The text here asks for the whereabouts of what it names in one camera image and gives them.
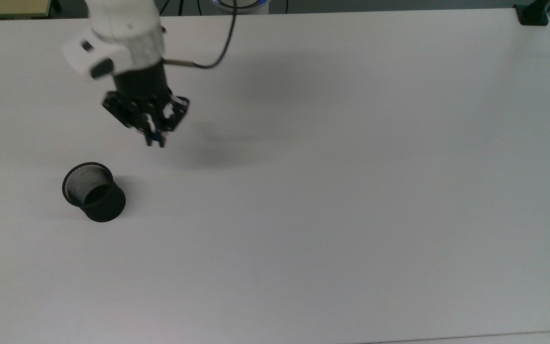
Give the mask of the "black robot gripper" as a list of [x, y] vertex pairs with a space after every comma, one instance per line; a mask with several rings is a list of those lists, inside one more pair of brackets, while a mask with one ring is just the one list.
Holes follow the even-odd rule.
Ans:
[[187, 115], [190, 100], [175, 96], [167, 83], [164, 63], [114, 75], [114, 91], [105, 94], [103, 107], [118, 122], [144, 135], [147, 146], [166, 145], [166, 134], [174, 131]]

